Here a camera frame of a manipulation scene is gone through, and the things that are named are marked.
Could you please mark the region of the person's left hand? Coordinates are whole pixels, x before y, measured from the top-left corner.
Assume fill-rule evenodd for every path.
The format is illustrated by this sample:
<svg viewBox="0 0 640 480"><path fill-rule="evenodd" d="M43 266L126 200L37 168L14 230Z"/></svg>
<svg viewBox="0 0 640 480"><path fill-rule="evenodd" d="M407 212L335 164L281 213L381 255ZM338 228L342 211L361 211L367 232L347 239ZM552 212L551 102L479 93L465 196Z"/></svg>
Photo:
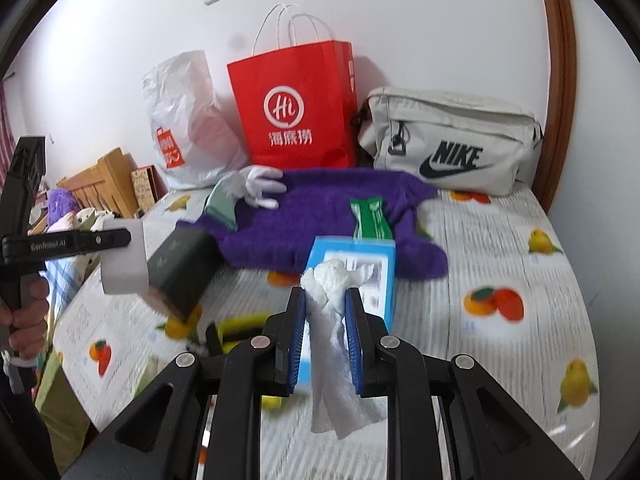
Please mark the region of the person's left hand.
<svg viewBox="0 0 640 480"><path fill-rule="evenodd" d="M37 278L29 285L25 307L11 311L4 302L1 303L1 324L15 328L9 336L9 345L24 360L35 359L44 346L48 330L48 295L48 282Z"/></svg>

